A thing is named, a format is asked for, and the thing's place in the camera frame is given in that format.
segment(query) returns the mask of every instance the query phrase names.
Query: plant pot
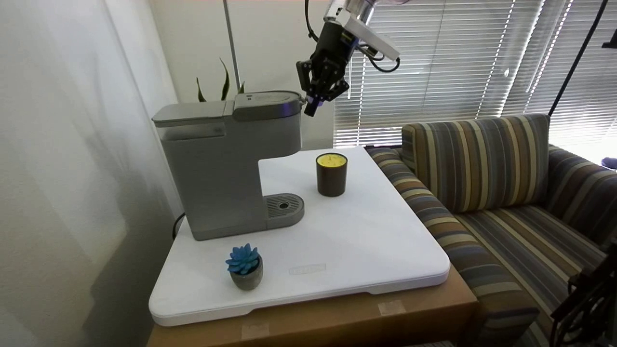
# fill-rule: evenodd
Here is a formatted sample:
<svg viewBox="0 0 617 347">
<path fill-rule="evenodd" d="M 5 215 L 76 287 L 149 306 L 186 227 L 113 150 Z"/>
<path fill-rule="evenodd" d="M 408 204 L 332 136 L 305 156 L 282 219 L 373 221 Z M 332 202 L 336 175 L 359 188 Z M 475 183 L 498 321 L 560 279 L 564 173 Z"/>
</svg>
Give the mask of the plant pot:
<svg viewBox="0 0 617 347">
<path fill-rule="evenodd" d="M 253 271 L 249 271 L 249 273 L 232 273 L 232 279 L 240 289 L 251 291 L 263 281 L 263 273 L 265 273 L 265 262 L 263 262 L 263 256 L 259 256 L 259 264 L 257 264 L 257 267 Z"/>
</svg>

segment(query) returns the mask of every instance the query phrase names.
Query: plant leaves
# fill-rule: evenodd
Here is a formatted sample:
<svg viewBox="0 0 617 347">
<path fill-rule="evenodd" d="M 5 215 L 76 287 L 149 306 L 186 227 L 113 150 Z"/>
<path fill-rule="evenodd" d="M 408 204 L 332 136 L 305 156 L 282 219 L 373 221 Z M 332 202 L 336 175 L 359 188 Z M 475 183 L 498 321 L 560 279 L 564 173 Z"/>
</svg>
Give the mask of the plant leaves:
<svg viewBox="0 0 617 347">
<path fill-rule="evenodd" d="M 197 100 L 207 102 L 205 94 L 201 92 L 199 77 L 197 77 Z"/>
<path fill-rule="evenodd" d="M 261 254 L 257 246 L 251 246 L 251 242 L 244 246 L 234 246 L 230 252 L 228 262 L 228 271 L 232 273 L 249 273 L 261 264 Z"/>
<path fill-rule="evenodd" d="M 220 100 L 226 100 L 230 92 L 230 69 L 224 59 L 220 59 L 220 63 L 224 63 L 224 69 L 226 69 L 226 82 L 224 82 L 224 88 L 220 90 Z"/>
</svg>

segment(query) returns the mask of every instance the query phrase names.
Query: cable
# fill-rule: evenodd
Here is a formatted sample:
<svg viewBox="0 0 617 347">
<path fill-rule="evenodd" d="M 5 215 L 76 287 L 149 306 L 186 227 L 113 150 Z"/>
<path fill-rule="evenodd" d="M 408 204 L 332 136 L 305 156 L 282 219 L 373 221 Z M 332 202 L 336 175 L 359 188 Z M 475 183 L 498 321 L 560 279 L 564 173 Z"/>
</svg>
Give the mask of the cable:
<svg viewBox="0 0 617 347">
<path fill-rule="evenodd" d="M 178 229 L 180 229 L 180 221 L 182 221 L 186 215 L 188 215 L 188 213 L 186 213 L 186 212 L 182 212 L 182 213 L 176 217 L 176 221 L 174 221 L 174 229 L 172 229 L 172 238 L 176 238 Z"/>
<path fill-rule="evenodd" d="M 386 57 L 384 53 L 382 55 L 373 55 L 373 53 L 377 53 L 377 50 L 373 50 L 369 44 L 359 44 L 357 50 L 361 53 L 365 53 L 369 59 L 373 57 L 375 61 L 382 61 Z"/>
<path fill-rule="evenodd" d="M 319 42 L 321 38 L 315 34 L 311 21 L 309 21 L 309 0 L 305 0 L 305 19 L 307 19 L 307 28 L 309 28 L 309 36 Z"/>
<path fill-rule="evenodd" d="M 394 71 L 398 71 L 400 65 L 402 65 L 402 57 L 398 57 L 398 65 L 394 65 L 392 69 L 381 67 L 381 65 L 375 61 L 375 57 L 369 57 L 369 61 L 371 61 L 371 65 L 377 67 L 381 73 L 394 73 Z"/>
</svg>

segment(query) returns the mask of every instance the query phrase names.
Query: wooden table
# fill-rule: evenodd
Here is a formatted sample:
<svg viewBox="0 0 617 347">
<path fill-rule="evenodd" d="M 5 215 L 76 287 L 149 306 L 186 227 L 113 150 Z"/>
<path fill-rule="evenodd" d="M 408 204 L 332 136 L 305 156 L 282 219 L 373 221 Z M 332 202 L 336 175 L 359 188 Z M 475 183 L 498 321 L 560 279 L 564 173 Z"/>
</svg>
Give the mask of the wooden table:
<svg viewBox="0 0 617 347">
<path fill-rule="evenodd" d="M 242 318 L 178 327 L 155 325 L 149 347 L 458 341 L 475 308 L 477 296 L 452 267 L 438 287 L 259 308 Z"/>
</svg>

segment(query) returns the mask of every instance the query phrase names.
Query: white wall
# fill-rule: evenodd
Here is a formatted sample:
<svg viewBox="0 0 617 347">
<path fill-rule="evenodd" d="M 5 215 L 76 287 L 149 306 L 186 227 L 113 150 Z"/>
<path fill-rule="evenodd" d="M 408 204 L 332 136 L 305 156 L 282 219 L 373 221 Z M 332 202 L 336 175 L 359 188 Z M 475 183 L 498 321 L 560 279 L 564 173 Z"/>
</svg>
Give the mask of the white wall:
<svg viewBox="0 0 617 347">
<path fill-rule="evenodd" d="M 203 80 L 209 100 L 220 98 L 224 69 L 232 50 L 222 0 L 151 0 L 172 78 L 182 102 L 197 102 L 195 78 Z M 307 36 L 305 1 L 301 0 L 230 0 L 238 63 L 247 90 L 300 90 L 296 61 L 309 59 L 315 42 Z M 330 0 L 311 1 L 317 32 Z M 325 104 L 317 117 L 303 115 L 303 146 L 332 146 L 334 104 Z"/>
<path fill-rule="evenodd" d="M 0 1 L 0 345 L 151 329 L 180 202 L 149 119 L 176 100 L 149 15 L 141 0 Z"/>
</svg>

